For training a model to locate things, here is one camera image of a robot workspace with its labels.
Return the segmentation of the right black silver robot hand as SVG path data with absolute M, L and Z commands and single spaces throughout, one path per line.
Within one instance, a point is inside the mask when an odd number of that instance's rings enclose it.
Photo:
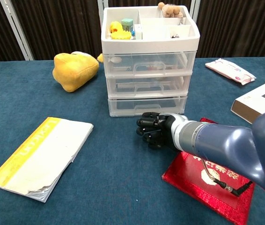
M 152 149 L 167 146 L 172 150 L 182 150 L 175 143 L 175 131 L 179 125 L 188 121 L 188 118 L 176 113 L 145 112 L 136 121 L 136 133 L 142 136 L 144 142 Z

